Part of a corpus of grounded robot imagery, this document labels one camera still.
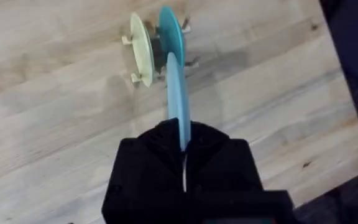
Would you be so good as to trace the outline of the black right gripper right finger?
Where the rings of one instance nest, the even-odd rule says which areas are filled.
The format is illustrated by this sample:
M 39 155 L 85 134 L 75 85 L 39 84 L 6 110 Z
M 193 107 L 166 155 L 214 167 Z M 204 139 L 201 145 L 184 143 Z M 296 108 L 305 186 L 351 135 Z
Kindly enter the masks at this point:
M 265 190 L 249 143 L 191 124 L 186 149 L 188 223 L 296 223 L 286 190 Z

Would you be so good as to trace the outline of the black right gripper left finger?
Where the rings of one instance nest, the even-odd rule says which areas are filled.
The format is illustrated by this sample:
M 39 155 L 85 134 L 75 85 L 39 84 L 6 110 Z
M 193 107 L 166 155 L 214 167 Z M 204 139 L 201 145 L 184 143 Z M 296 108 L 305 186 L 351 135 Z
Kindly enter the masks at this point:
M 108 224 L 184 223 L 178 120 L 121 140 L 101 213 Z

